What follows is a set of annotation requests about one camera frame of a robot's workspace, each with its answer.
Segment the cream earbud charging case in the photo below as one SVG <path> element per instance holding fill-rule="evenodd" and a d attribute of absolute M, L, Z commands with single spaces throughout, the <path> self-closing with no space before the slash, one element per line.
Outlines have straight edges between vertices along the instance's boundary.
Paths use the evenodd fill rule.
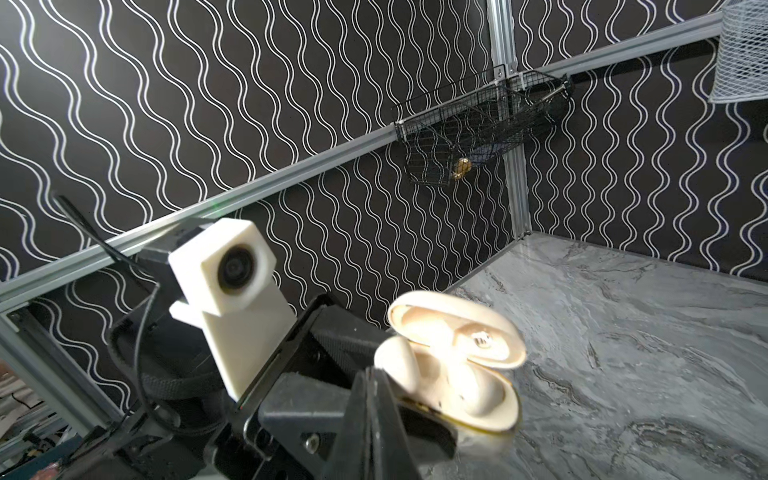
<path fill-rule="evenodd" d="M 387 310 L 395 334 L 383 341 L 374 366 L 397 394 L 455 422 L 506 432 L 520 419 L 520 401 L 502 371 L 522 366 L 527 347 L 512 321 L 456 296 L 411 291 Z"/>

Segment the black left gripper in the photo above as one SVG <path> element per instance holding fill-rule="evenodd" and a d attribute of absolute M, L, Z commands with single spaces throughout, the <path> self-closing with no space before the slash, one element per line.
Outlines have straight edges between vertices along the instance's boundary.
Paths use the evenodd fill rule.
<path fill-rule="evenodd" d="M 316 297 L 205 447 L 206 463 L 227 479 L 324 479 L 358 372 L 391 332 Z M 457 432 L 435 414 L 395 396 L 419 470 L 451 460 Z"/>

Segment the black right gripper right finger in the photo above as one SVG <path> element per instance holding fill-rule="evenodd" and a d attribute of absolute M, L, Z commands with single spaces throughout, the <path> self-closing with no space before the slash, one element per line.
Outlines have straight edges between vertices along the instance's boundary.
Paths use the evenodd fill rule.
<path fill-rule="evenodd" d="M 420 479 L 387 374 L 371 371 L 371 472 L 374 479 Z"/>

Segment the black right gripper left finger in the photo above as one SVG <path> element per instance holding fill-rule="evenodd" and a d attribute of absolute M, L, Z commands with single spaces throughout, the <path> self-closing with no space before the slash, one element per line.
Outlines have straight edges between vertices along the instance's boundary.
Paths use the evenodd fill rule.
<path fill-rule="evenodd" d="M 363 480 L 371 478 L 371 419 L 368 412 L 369 381 L 372 369 L 355 376 L 342 425 L 323 470 L 324 479 Z"/>

